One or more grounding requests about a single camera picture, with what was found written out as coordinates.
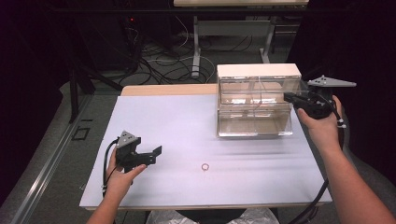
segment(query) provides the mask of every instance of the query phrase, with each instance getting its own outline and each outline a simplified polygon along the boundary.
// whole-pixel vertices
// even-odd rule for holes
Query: wooden table edge
[[[218,84],[126,86],[120,96],[216,94]]]

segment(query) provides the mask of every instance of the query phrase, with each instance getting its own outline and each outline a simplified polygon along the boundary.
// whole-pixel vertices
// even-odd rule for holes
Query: desk leg
[[[198,18],[194,16],[194,58],[192,61],[192,73],[194,78],[199,77],[199,63],[200,63],[201,50],[199,48],[199,34],[198,34]]]
[[[263,63],[270,63],[270,59],[268,58],[268,52],[270,51],[271,48],[271,41],[274,36],[275,26],[276,26],[276,17],[274,16],[271,17],[270,20],[268,35],[267,38],[265,39],[265,47],[264,49],[260,49],[260,55],[262,56]]]

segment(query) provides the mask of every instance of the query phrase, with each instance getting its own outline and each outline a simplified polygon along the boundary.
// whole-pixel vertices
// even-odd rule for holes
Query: forearm
[[[87,223],[103,223],[111,224],[117,215],[117,209],[120,205],[120,200],[111,197],[105,197],[94,211]]]
[[[341,149],[320,151],[342,223],[395,223],[393,215],[363,181]]]

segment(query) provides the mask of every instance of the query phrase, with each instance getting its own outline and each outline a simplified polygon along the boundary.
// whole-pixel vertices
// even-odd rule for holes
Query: person's left hand
[[[144,164],[139,165],[125,174],[122,172],[122,167],[116,167],[116,151],[114,148],[106,171],[107,178],[110,176],[107,181],[106,196],[111,197],[113,200],[121,201],[128,192],[129,187],[131,187],[134,178],[142,173],[147,166]]]

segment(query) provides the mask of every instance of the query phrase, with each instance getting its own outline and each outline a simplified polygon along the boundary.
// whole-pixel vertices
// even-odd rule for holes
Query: gray floor
[[[210,46],[210,49],[231,49],[236,46],[243,38],[228,38],[220,37],[203,40],[203,44]],[[253,39],[250,47],[243,51],[233,52],[217,52],[210,50],[203,50],[202,56],[207,60],[202,60],[201,66],[207,70],[206,75],[210,77],[213,72],[213,65],[222,63],[260,63],[261,58],[257,51],[260,41]],[[248,41],[241,44],[240,49],[248,46]],[[270,54],[271,63],[285,62],[289,47],[292,43],[292,36],[278,38],[276,42],[276,51]],[[188,49],[180,48],[177,50],[188,52]],[[156,59],[157,56],[146,57],[147,60]],[[191,60],[184,61],[185,64],[191,64]],[[152,66],[160,70],[162,73],[172,71],[175,66],[161,66],[152,62]],[[173,72],[170,77],[179,77],[185,71]],[[107,76],[117,77],[116,73],[107,73]],[[125,78],[122,85],[133,85],[142,82],[146,79],[146,75],[132,75]],[[216,81],[216,73],[208,80],[208,82]],[[196,80],[185,80],[182,82],[174,81],[175,83],[195,83]],[[113,106],[116,102],[119,92],[114,92],[108,86],[101,82],[94,81],[97,87],[97,92],[93,96],[80,96],[80,101],[88,102],[85,111],[81,113],[75,123],[75,129],[72,133],[76,133],[75,138],[83,137],[84,132],[88,131],[85,140],[72,140],[66,142],[65,150],[57,164],[56,169],[50,176],[50,182],[45,186],[45,190],[40,195],[40,200],[34,204],[32,213],[26,218],[26,223],[84,223],[91,215],[91,212],[78,207],[82,189],[84,184],[88,181],[91,169],[96,157],[97,148],[99,148],[102,137],[106,131],[106,125],[110,119]],[[151,79],[147,84],[155,84],[154,79]],[[68,84],[65,84],[61,91],[64,94],[64,99],[59,107],[55,118],[49,126],[45,137],[38,147],[35,155],[29,163],[26,171],[23,173],[17,186],[9,194],[6,202],[0,209],[0,223],[11,223],[15,215],[23,204],[29,190],[34,186],[37,177],[40,175],[43,166],[58,147],[62,138],[64,137],[70,118],[70,98]],[[324,174],[323,163],[315,151],[313,153],[318,161],[318,166]],[[378,174],[374,169],[367,166],[357,158],[351,156],[361,172],[364,179],[375,190],[375,192],[383,199],[394,214],[396,208],[394,205],[396,190],[386,178]],[[301,211],[302,207],[279,208],[279,220],[281,223],[291,221]],[[120,211],[118,214],[117,223],[136,223],[143,224],[143,212],[124,212]],[[311,223],[339,223],[335,208],[332,203],[325,204],[318,210],[317,217]]]

